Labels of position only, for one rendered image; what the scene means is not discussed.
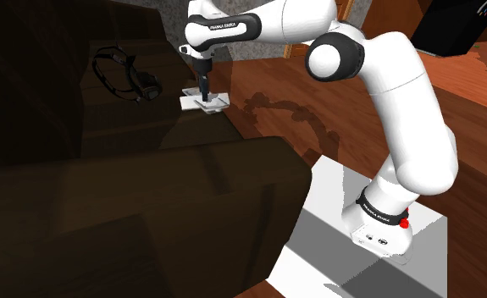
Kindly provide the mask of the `white flat book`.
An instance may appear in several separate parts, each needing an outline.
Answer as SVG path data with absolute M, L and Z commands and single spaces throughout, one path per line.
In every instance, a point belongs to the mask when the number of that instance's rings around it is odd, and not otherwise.
M 209 93 L 208 99 L 203 101 L 198 87 L 185 88 L 182 92 L 180 105 L 183 111 L 201 109 L 205 113 L 219 113 L 230 105 L 227 93 Z

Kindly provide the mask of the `white grey robot stand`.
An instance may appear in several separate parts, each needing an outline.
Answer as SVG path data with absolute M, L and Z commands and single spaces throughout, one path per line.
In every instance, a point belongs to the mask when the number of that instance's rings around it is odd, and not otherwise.
M 285 298 L 448 298 L 447 218 L 410 206 L 413 243 L 404 265 L 354 244 L 340 214 L 369 179 L 321 156 L 307 199 L 267 281 Z

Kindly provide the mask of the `black box furniture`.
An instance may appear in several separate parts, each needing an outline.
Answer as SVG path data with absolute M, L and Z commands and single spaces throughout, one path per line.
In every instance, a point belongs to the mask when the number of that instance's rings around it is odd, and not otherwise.
M 411 37 L 434 56 L 466 54 L 487 27 L 487 0 L 433 0 Z

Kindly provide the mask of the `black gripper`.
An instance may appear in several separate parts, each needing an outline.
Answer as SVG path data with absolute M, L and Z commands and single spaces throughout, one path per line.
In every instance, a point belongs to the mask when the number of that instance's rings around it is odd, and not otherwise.
M 196 73 L 199 75 L 198 86 L 199 86 L 200 92 L 202 93 L 202 100 L 204 102 L 207 102 L 208 101 L 208 93 L 209 93 L 207 74 L 208 74 L 208 72 L 210 72 L 213 69 L 213 60 L 211 58 L 209 58 L 209 59 L 193 58 L 192 59 L 192 67 L 196 71 Z

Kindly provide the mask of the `black headset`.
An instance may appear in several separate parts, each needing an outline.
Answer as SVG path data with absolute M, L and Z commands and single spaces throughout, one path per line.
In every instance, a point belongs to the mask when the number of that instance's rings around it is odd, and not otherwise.
M 110 59 L 122 65 L 125 68 L 125 78 L 130 88 L 120 90 L 110 84 L 97 65 L 98 59 Z M 119 99 L 135 103 L 139 103 L 141 99 L 151 101 L 163 92 L 162 84 L 156 75 L 138 71 L 134 66 L 135 60 L 136 55 L 128 55 L 119 44 L 116 44 L 97 49 L 91 61 L 91 67 L 103 86 Z

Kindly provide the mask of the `dark brown sofa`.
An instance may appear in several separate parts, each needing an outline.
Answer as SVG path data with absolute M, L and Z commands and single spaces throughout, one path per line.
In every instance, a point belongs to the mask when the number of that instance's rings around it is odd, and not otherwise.
M 116 44 L 157 98 L 95 76 Z M 279 137 L 183 111 L 193 83 L 156 9 L 0 0 L 0 298 L 234 298 L 270 275 L 311 170 Z

